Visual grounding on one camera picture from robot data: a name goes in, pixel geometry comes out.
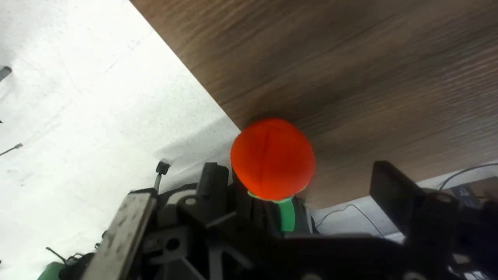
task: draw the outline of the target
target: black machine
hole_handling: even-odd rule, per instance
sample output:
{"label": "black machine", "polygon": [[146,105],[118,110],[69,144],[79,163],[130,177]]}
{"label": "black machine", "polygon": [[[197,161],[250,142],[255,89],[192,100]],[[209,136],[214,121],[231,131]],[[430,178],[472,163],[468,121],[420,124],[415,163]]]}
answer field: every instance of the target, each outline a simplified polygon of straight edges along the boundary
{"label": "black machine", "polygon": [[443,191],[418,187],[388,161],[374,161],[370,195],[404,242],[370,234],[322,236],[294,198],[297,226],[279,233],[276,208],[228,184],[228,169],[205,163],[199,183],[127,194],[94,254],[60,270],[83,280],[460,278],[498,276],[498,205],[465,208]]}

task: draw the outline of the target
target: black plastic part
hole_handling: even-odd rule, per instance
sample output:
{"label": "black plastic part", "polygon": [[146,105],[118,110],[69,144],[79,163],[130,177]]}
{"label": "black plastic part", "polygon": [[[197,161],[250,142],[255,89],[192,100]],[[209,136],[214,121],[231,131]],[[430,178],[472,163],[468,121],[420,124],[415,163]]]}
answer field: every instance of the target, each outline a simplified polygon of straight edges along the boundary
{"label": "black plastic part", "polygon": [[79,259],[66,262],[62,270],[59,270],[60,280],[80,280],[85,268],[90,265],[94,253],[85,253]]}
{"label": "black plastic part", "polygon": [[163,175],[167,172],[169,166],[171,166],[169,163],[158,161],[155,166],[155,172]]}
{"label": "black plastic part", "polygon": [[457,248],[493,278],[498,278],[498,201],[488,200],[482,208],[463,206],[458,212]]}
{"label": "black plastic part", "polygon": [[398,278],[409,250],[379,237],[272,237],[233,215],[205,228],[203,214],[180,205],[202,234],[222,239],[258,267],[261,278]]}
{"label": "black plastic part", "polygon": [[[247,194],[247,189],[233,173],[234,181],[228,186],[228,209],[250,220],[255,226],[272,236],[281,236],[278,206],[273,201],[259,200]],[[297,197],[292,198],[295,208],[295,228],[292,234],[308,234],[309,222],[306,206]]]}
{"label": "black plastic part", "polygon": [[374,161],[370,195],[392,222],[407,234],[416,203],[424,192],[388,161]]}
{"label": "black plastic part", "polygon": [[10,66],[1,66],[0,68],[0,80],[4,79],[7,74],[12,72],[12,68]]}
{"label": "black plastic part", "polygon": [[167,205],[167,198],[177,191],[188,191],[188,189],[195,189],[195,187],[197,187],[195,183],[188,183],[188,184],[183,184],[177,189],[166,191],[166,192],[161,192],[157,195],[157,212],[155,212],[155,220],[153,220],[157,228],[164,228],[164,226],[180,223],[180,220],[177,219],[177,212],[175,212],[177,205]]}
{"label": "black plastic part", "polygon": [[404,242],[410,250],[410,267],[432,278],[443,278],[452,257],[457,201],[449,195],[427,194],[416,203]]}
{"label": "black plastic part", "polygon": [[197,206],[200,211],[219,217],[227,212],[228,169],[217,163],[205,163],[197,186]]}

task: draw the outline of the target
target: metal rod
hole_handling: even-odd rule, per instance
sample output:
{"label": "metal rod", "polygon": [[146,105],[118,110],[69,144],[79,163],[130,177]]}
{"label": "metal rod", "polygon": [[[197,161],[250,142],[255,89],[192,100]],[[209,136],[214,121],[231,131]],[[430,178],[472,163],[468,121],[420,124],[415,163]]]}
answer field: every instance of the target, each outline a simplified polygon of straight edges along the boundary
{"label": "metal rod", "polygon": [[18,147],[21,147],[21,142],[18,142],[18,144],[15,144],[15,145],[12,145],[12,147],[9,147],[9,149],[2,150],[2,152],[0,153],[0,156],[1,156],[1,155],[4,155],[4,153],[7,153],[7,152],[10,152],[10,150],[13,150],[13,149],[18,149]]}
{"label": "metal rod", "polygon": [[161,173],[157,172],[153,187],[158,191]]}

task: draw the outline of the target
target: screw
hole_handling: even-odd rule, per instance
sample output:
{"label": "screw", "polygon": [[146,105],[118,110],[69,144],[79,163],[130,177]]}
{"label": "screw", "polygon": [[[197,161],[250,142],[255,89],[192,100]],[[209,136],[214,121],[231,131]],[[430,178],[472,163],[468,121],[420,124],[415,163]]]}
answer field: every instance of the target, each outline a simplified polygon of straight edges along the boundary
{"label": "screw", "polygon": [[195,200],[194,197],[186,197],[186,198],[185,198],[185,203],[186,203],[186,205],[195,205],[197,200]]}
{"label": "screw", "polygon": [[155,191],[158,191],[160,178],[161,178],[161,175],[164,175],[167,172],[167,169],[169,169],[167,163],[164,163],[164,161],[157,163],[157,166],[155,166],[157,175],[155,175],[155,181],[153,181]]}

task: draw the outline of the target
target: wood grain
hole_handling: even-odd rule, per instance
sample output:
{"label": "wood grain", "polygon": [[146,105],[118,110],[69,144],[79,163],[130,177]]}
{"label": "wood grain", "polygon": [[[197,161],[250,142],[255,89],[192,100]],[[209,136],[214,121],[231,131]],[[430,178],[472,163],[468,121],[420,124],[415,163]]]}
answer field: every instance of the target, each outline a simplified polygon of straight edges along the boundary
{"label": "wood grain", "polygon": [[424,178],[496,158],[494,0],[136,0],[234,119],[294,121],[315,206],[367,194],[371,161]]}

